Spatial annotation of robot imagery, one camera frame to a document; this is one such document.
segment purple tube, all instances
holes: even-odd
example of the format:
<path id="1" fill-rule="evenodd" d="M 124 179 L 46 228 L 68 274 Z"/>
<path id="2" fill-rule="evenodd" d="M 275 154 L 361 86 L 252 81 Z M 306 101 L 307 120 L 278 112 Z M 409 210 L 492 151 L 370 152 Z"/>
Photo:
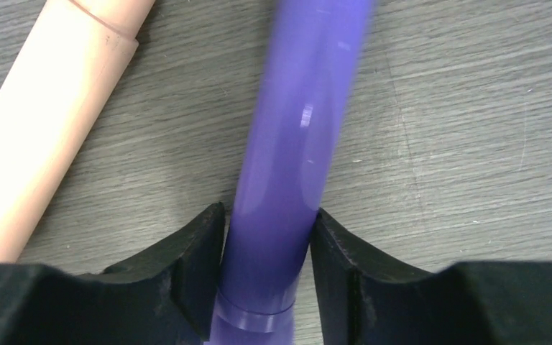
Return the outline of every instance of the purple tube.
<path id="1" fill-rule="evenodd" d="M 211 341 L 204 345 L 291 345 L 295 325 L 293 318 L 281 323 L 273 332 L 252 332 L 232 326 L 220 316 L 213 317 Z"/>
<path id="2" fill-rule="evenodd" d="M 216 314 L 232 326 L 292 320 L 373 3 L 280 0 L 221 266 Z"/>

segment pipe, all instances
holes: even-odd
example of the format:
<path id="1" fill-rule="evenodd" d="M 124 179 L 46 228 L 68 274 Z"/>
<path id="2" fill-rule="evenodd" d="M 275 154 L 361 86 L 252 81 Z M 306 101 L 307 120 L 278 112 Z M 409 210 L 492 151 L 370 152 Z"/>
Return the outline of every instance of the pipe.
<path id="1" fill-rule="evenodd" d="M 0 90 L 0 262 L 15 262 L 154 0 L 47 0 Z"/>
<path id="2" fill-rule="evenodd" d="M 221 266 L 216 314 L 236 328 L 293 319 L 373 2 L 279 3 Z"/>

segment peach tube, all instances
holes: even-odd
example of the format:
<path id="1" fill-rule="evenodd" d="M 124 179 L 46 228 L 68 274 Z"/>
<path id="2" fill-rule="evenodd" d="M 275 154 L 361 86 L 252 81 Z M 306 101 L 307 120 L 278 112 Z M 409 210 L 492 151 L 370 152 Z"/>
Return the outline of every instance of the peach tube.
<path id="1" fill-rule="evenodd" d="M 154 0 L 47 0 L 0 89 L 0 262 L 15 262 Z"/>

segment gray wooden table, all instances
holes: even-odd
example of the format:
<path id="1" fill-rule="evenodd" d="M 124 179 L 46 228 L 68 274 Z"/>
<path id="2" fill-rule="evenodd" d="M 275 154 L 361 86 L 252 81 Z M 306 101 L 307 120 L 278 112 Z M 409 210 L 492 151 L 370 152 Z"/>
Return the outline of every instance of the gray wooden table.
<path id="1" fill-rule="evenodd" d="M 0 1 L 0 85 L 42 2 Z M 157 0 L 23 262 L 96 272 L 231 206 L 273 6 Z M 383 1 L 323 207 L 427 270 L 552 260 L 552 0 Z M 309 264 L 297 313 L 319 344 Z"/>

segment tabletop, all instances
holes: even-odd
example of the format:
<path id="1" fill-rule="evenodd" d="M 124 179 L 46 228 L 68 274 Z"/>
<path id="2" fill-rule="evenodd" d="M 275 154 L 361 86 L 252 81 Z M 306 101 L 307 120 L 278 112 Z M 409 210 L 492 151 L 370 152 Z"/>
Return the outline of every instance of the tabletop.
<path id="1" fill-rule="evenodd" d="M 43 2 L 0 1 L 0 85 Z M 275 2 L 157 0 L 21 262 L 98 272 L 231 208 Z M 552 260 L 552 0 L 382 1 L 322 206 L 430 271 Z M 307 261 L 296 344 L 320 344 Z"/>

